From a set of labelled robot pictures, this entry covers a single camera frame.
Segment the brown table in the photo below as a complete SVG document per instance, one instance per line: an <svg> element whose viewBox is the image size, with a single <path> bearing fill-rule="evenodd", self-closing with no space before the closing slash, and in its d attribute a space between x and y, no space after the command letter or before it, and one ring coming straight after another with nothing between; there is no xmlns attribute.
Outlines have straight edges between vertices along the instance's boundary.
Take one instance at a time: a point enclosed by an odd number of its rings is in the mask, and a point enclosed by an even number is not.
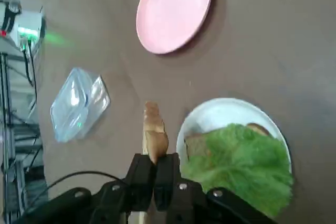
<svg viewBox="0 0 336 224"><path fill-rule="evenodd" d="M333 223L336 122L335 0L213 0L201 32L175 53L156 56L135 31L139 0L42 0L48 32L38 110L48 182L77 170L124 176L141 152L142 109L159 103L175 151L187 113L216 97L264 109L290 146L296 184L280 223ZM73 67L100 73L111 106L89 136L58 144L49 109ZM51 190L96 191L101 177L69 179Z"/></svg>

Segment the green lettuce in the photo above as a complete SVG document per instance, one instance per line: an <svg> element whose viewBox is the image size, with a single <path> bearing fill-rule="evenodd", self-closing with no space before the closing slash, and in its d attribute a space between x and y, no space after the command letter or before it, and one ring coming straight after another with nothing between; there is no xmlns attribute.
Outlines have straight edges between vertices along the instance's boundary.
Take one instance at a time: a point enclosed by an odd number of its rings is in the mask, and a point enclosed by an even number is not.
<svg viewBox="0 0 336 224"><path fill-rule="evenodd" d="M183 177L203 191L225 187L268 217L291 200L293 177L284 143L239 124L205 134L210 155L194 155L182 166Z"/></svg>

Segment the bread slice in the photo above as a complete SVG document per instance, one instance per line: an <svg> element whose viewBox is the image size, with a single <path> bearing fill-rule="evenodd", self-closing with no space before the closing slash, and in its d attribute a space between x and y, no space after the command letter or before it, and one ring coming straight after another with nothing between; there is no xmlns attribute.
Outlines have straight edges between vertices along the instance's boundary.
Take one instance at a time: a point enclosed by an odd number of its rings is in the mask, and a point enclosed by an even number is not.
<svg viewBox="0 0 336 224"><path fill-rule="evenodd" d="M268 130L265 129L264 127L262 127L259 124L249 123L247 125L247 127L250 128L251 130L259 133L260 135L270 136ZM207 149L206 143L205 143L206 136L210 132L196 133L196 134L188 136L184 139L188 159L189 159L189 157L194 156L194 155L201 155L201 156L210 155L210 151Z"/></svg>
<svg viewBox="0 0 336 224"><path fill-rule="evenodd" d="M251 130L259 133L260 135L263 135L263 136L271 136L271 134L269 134L268 130L265 129L264 127L262 127L261 125L259 124L256 124L256 123L249 123L247 125L248 128L250 128Z"/></svg>
<svg viewBox="0 0 336 224"><path fill-rule="evenodd" d="M143 120L143 154L148 154L151 161L156 164L158 158L166 154L168 143L158 104L146 102Z"/></svg>

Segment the clear plastic lid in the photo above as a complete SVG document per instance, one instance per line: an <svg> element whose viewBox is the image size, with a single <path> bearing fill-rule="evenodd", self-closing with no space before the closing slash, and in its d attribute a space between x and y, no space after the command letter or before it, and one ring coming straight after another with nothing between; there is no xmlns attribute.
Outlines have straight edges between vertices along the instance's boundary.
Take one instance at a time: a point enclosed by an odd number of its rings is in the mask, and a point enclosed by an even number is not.
<svg viewBox="0 0 336 224"><path fill-rule="evenodd" d="M67 142L81 130L88 117L88 99L92 87L84 71L74 68L50 108L56 139Z"/></svg>

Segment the screw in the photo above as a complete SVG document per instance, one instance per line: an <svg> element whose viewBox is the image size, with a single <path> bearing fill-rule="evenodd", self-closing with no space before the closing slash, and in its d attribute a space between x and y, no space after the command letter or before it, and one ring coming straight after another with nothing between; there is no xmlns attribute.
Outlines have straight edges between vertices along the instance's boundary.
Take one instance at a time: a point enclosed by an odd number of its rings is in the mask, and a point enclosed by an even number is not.
<svg viewBox="0 0 336 224"><path fill-rule="evenodd" d="M114 185L114 186L112 187L112 191L116 191L116 190L118 190L119 188L120 188L119 185Z"/></svg>
<svg viewBox="0 0 336 224"><path fill-rule="evenodd" d="M222 193L222 191L220 191L220 190L216 190L216 191L213 192L213 195L214 195L215 197L221 197L221 196L223 195L223 193Z"/></svg>
<svg viewBox="0 0 336 224"><path fill-rule="evenodd" d="M84 195L84 193L82 192L82 191L77 191L76 193L75 193L75 197L76 198L78 198L78 197L80 197L80 196L83 196Z"/></svg>
<svg viewBox="0 0 336 224"><path fill-rule="evenodd" d="M180 190L185 190L187 189L187 187L188 187L187 184L184 184L184 183L179 185Z"/></svg>

